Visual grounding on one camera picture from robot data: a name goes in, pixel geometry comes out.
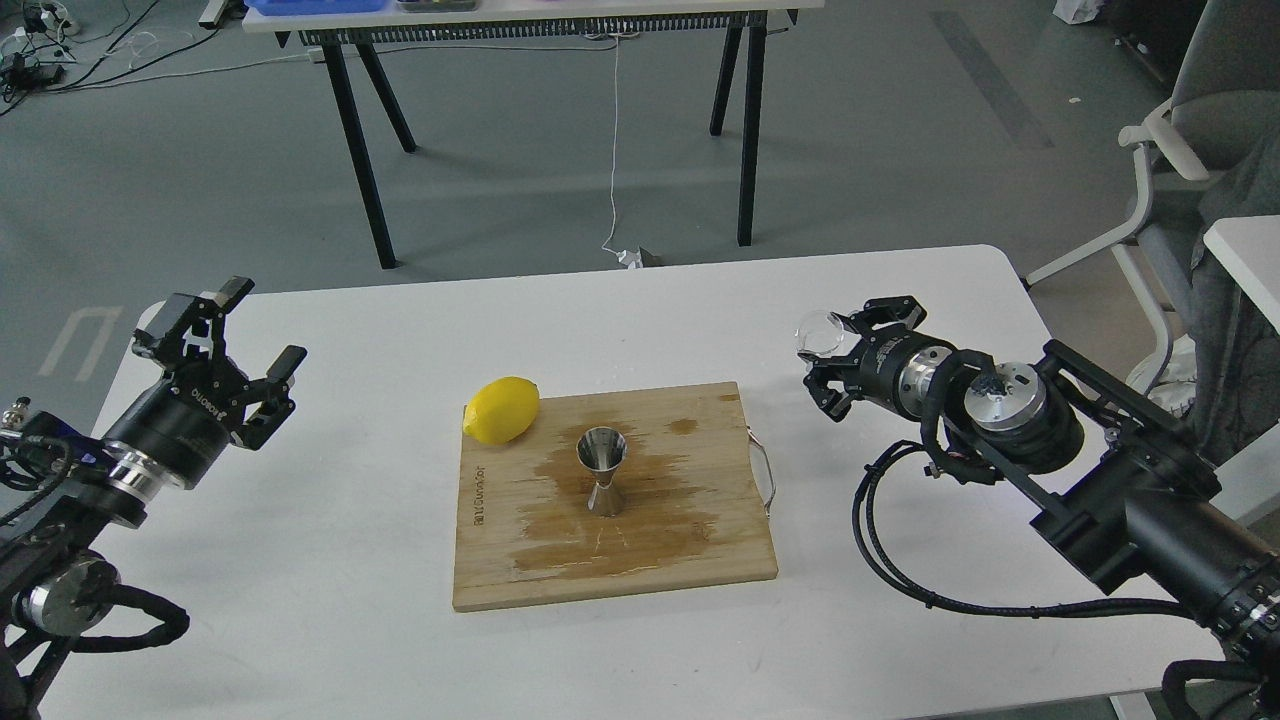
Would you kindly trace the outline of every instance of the yellow lemon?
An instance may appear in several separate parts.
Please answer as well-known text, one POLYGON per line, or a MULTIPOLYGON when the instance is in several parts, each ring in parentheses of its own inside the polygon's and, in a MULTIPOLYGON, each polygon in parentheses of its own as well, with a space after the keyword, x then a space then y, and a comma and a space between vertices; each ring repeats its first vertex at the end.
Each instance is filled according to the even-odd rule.
POLYGON ((475 393, 462 414, 462 432, 485 445, 511 442, 538 416, 538 386, 500 378, 475 393))

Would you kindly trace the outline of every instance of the table leg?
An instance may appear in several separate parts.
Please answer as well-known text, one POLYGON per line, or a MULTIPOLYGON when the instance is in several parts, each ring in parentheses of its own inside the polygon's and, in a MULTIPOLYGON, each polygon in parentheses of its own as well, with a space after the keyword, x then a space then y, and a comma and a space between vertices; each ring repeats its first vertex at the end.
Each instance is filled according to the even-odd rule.
POLYGON ((724 36, 724 55, 721 58, 721 77, 716 85, 716 106, 712 108, 712 136, 719 137, 724 129, 724 110, 728 106, 728 92, 733 88, 733 68, 737 65, 737 49, 742 45, 742 28, 731 27, 724 36))
POLYGON ((356 169, 356 182, 360 183, 360 196, 365 201, 365 214, 369 215, 369 229, 374 233, 374 246, 378 249, 378 263, 384 270, 397 265, 396 251, 387 232, 387 218, 383 215, 383 202, 378 197, 378 183, 374 182, 374 168, 369 161, 369 147, 365 133, 360 128, 360 114, 356 111, 356 97, 351 94, 351 78, 347 77, 347 64, 342 59, 340 45, 321 45, 324 64, 329 70, 333 96, 338 101, 338 115, 342 117, 342 132, 347 136, 347 150, 351 151, 351 164, 356 169))
POLYGON ((360 53, 360 59, 364 60, 365 69, 369 70, 369 79, 372 81, 374 90, 378 91, 378 99, 383 101, 383 109, 387 110, 392 127, 396 128, 396 137, 399 138, 401 147, 404 149, 404 152, 417 150, 413 135, 408 131, 408 123, 404 122, 404 113, 401 113, 399 102, 396 100, 396 94, 392 92, 392 85, 387 82, 387 73, 383 72, 383 63, 378 59, 378 53, 374 53, 374 46, 357 44, 356 51, 360 53))
POLYGON ((742 123, 742 182, 739 188, 737 245, 751 245, 755 218, 755 161, 760 151, 760 101, 764 94, 764 40, 768 28, 753 27, 746 45, 746 120, 742 123))

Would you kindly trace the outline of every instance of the wire bundle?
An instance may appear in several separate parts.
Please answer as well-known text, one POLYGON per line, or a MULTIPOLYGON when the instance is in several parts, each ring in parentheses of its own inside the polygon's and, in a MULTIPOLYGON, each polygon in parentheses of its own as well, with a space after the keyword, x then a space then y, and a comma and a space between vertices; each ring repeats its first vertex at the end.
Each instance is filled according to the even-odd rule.
POLYGON ((1174 618, 1192 619, 1189 611, 1176 602, 1146 598, 1107 598, 1085 602, 1071 602, 1066 605, 1053 605, 1050 607, 992 607, 974 605, 954 600, 933 592, 900 570, 881 544, 876 532, 876 491, 879 487, 884 473, 899 460, 924 452, 924 446, 911 441, 897 441, 891 445, 881 456, 867 465, 867 474, 863 477, 858 491, 854 493, 852 525, 854 541, 858 551, 867 564, 882 580, 900 593, 918 600, 925 607, 940 607, 951 612, 964 615, 986 615, 996 618, 1108 618, 1115 615, 1171 615, 1174 618))

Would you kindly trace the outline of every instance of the floor marking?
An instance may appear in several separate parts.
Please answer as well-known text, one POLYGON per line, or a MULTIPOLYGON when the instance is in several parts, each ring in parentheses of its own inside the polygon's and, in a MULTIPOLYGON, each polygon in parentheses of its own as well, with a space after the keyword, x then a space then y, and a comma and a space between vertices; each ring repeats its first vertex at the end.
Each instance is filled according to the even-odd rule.
POLYGON ((63 331, 58 333, 58 340, 54 341, 54 346, 49 348, 49 355, 45 356, 45 364, 40 366, 36 373, 40 377, 47 378, 54 374, 54 369, 58 368, 58 363, 63 359, 63 352, 67 351, 67 346, 70 345, 72 337, 76 336, 76 331, 79 324, 90 318, 101 319, 102 324, 97 328, 97 337, 93 338, 93 345, 88 348, 88 355, 84 356, 84 363, 81 364, 79 373, 76 374, 76 382, 82 383, 93 375, 93 369, 97 368, 97 361, 102 357, 102 351, 106 350, 106 343, 111 340, 111 331, 115 329, 115 322, 120 318, 120 313, 124 311, 123 306, 116 307, 81 307, 79 310, 72 313, 67 318, 67 324, 63 325, 63 331))
POLYGON ((1027 102, 1023 102, 1023 97, 1010 85, 1005 73, 1000 72, 982 42, 978 42, 978 38, 969 31, 964 18, 959 13, 943 10, 929 13, 929 17, 960 60, 960 65, 969 73, 969 79, 978 86, 987 105, 1005 126, 1005 132, 1014 138, 1014 145, 1024 150, 1053 147, 1048 133, 1032 114, 1027 102))

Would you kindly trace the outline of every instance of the metal jigger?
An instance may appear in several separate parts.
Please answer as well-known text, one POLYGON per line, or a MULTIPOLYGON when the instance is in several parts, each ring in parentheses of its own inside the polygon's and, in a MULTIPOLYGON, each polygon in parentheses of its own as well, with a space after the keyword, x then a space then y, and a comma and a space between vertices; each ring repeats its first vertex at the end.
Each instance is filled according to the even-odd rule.
POLYGON ((613 473, 627 457, 627 438, 613 428, 591 428, 577 441, 577 459, 595 475, 595 487, 586 509, 602 518, 622 512, 622 491, 613 484, 613 473))

